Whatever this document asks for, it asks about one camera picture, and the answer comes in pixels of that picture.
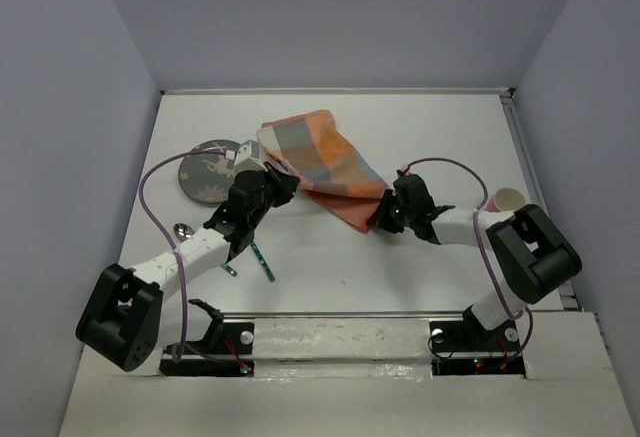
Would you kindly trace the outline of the orange grey checkered cloth napkin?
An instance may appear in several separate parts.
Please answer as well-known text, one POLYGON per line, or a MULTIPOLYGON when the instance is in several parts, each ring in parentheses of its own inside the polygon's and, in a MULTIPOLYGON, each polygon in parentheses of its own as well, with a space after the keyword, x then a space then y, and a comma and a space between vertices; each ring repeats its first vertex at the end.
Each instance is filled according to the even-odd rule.
POLYGON ((366 233, 387 183, 336 127, 333 114, 317 110, 264 123, 257 140, 266 154, 300 179, 299 188, 352 228, 366 233))

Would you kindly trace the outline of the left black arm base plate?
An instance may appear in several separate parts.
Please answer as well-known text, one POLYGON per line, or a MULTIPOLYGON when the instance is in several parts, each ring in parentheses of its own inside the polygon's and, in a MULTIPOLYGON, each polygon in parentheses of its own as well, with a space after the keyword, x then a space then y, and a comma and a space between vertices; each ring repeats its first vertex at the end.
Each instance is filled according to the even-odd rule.
POLYGON ((200 341, 188 342, 179 362, 172 359, 171 347, 166 347, 159 373, 166 377, 253 377, 254 337, 254 321, 227 321, 216 340, 211 331, 200 341))

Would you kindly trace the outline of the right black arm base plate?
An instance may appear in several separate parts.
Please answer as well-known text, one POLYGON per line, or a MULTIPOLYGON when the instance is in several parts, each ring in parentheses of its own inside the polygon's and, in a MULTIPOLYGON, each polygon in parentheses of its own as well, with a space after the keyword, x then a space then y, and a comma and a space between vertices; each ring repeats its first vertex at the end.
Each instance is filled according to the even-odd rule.
POLYGON ((427 348, 434 377, 526 375, 519 333, 507 321, 489 334, 464 337, 462 320, 430 322, 427 348))

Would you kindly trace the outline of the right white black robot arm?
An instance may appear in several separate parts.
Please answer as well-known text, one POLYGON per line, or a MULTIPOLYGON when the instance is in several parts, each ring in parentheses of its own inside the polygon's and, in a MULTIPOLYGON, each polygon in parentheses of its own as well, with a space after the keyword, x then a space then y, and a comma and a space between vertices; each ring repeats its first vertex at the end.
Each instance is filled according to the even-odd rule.
POLYGON ((493 290, 464 311, 454 331, 473 349, 486 347, 500 326, 582 270, 577 251, 541 207, 492 213, 437 205, 424 180, 413 174, 384 192, 367 225, 394 234, 410 229, 434 245, 476 247, 484 260, 493 253, 502 278, 490 273, 493 290))

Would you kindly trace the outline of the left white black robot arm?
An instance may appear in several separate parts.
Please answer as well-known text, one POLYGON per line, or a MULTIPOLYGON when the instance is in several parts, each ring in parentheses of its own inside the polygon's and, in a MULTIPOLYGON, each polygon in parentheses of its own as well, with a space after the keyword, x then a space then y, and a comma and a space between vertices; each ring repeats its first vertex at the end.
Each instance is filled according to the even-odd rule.
POLYGON ((238 173, 228 199, 191 237, 147 262, 130 268, 115 263, 101 272, 76 338, 125 372, 140 367, 160 346, 164 302, 181 296, 187 326, 187 283, 244 252, 268 211, 289 203, 299 184, 269 163, 238 173))

